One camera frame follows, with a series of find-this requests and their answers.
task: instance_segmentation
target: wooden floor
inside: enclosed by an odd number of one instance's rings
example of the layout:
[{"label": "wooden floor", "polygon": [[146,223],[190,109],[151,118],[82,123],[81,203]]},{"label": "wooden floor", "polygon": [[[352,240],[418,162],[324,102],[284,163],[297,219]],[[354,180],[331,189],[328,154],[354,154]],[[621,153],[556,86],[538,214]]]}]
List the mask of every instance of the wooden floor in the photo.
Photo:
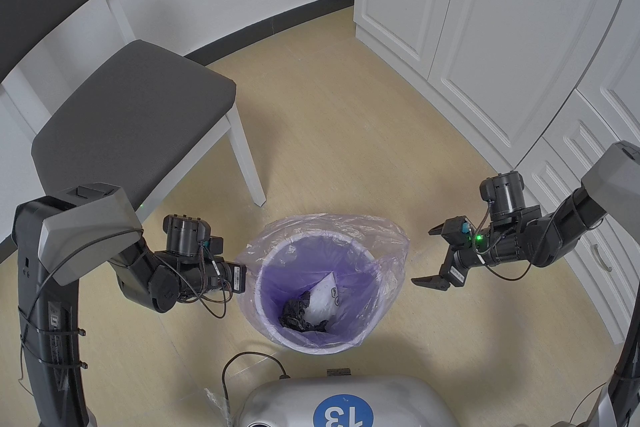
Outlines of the wooden floor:
[{"label": "wooden floor", "polygon": [[[293,377],[326,368],[420,377],[462,426],[549,426],[609,377],[617,349],[564,261],[518,283],[484,269],[446,293],[413,286],[437,273],[445,243],[428,230],[447,217],[479,221],[478,185],[493,170],[458,132],[354,37],[345,9],[256,43],[212,65],[237,83],[237,104],[267,195],[253,205],[225,137],[145,223],[164,248],[163,216],[211,223],[233,259],[271,221],[311,212],[384,216],[411,239],[396,303],[359,347],[314,357],[258,334],[234,302],[227,318],[199,304],[158,315],[120,293],[103,265],[81,280],[81,356],[88,406],[104,426],[222,426],[204,388],[219,394],[223,365],[239,351],[277,353]],[[500,270],[515,276],[520,264]],[[0,425],[37,425],[17,384],[15,255],[0,266]],[[230,368],[232,407],[277,367],[245,357]],[[577,419],[581,421],[592,400]]]}]

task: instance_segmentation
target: robotic arm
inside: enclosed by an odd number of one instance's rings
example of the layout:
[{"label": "robotic arm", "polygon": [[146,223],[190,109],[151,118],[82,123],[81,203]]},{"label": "robotic arm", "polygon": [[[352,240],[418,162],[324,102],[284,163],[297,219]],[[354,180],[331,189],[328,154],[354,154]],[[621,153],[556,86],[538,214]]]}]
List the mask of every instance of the robotic arm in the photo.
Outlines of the robotic arm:
[{"label": "robotic arm", "polygon": [[246,268],[225,262],[209,224],[167,216],[166,250],[153,252],[124,191],[73,187],[17,208],[18,305],[24,352],[41,427],[95,426],[84,403],[78,336],[78,279],[108,261],[124,296],[164,313],[222,289],[244,292]]},{"label": "robotic arm", "polygon": [[[607,213],[640,243],[640,148],[625,141],[612,144],[580,185],[555,212],[542,216],[539,205],[525,207],[524,182],[517,171],[487,178],[480,185],[480,196],[488,204],[489,226],[482,227],[486,216],[478,229],[461,216],[431,229],[429,235],[440,235],[449,243],[447,255],[438,275],[412,282],[444,291],[451,285],[464,286],[473,267],[486,266],[494,273],[493,267],[515,261],[529,261],[529,268],[546,267],[572,251]],[[640,300],[636,297],[620,360],[585,425],[627,425],[640,403],[639,390]]]}]

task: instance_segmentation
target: cabinet handle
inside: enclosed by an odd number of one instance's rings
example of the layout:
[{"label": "cabinet handle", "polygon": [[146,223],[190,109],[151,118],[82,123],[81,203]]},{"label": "cabinet handle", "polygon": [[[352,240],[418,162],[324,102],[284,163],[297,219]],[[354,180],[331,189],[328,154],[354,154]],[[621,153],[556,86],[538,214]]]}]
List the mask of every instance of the cabinet handle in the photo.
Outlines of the cabinet handle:
[{"label": "cabinet handle", "polygon": [[609,267],[606,263],[604,263],[604,260],[602,259],[602,256],[600,256],[600,251],[598,250],[598,245],[594,244],[591,247],[593,248],[593,255],[595,256],[594,259],[596,260],[598,265],[600,267],[602,267],[605,271],[612,272],[613,271],[613,267]]}]

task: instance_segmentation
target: trash can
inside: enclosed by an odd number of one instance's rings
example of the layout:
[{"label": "trash can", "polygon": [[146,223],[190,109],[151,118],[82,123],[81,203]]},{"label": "trash can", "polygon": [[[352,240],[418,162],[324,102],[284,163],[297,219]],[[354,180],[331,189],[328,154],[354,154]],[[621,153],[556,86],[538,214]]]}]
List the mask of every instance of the trash can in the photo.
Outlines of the trash can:
[{"label": "trash can", "polygon": [[[347,350],[363,342],[396,299],[408,247],[401,228],[377,217],[321,214],[277,221],[236,259],[247,266],[240,308],[253,327],[285,347],[308,354]],[[285,304],[331,274],[337,308],[326,332],[283,327]]]}]

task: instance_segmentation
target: crumpled black plastic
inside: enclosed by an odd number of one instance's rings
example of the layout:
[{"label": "crumpled black plastic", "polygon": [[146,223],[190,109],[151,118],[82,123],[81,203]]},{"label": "crumpled black plastic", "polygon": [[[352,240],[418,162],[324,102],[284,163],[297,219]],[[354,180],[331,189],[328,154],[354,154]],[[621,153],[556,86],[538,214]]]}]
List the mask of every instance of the crumpled black plastic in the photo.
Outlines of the crumpled black plastic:
[{"label": "crumpled black plastic", "polygon": [[314,326],[305,320],[305,309],[309,307],[311,292],[307,291],[300,295],[300,299],[291,299],[285,303],[282,315],[278,320],[282,327],[296,330],[300,333],[308,331],[318,331],[326,333],[326,325],[329,320],[323,320]]}]

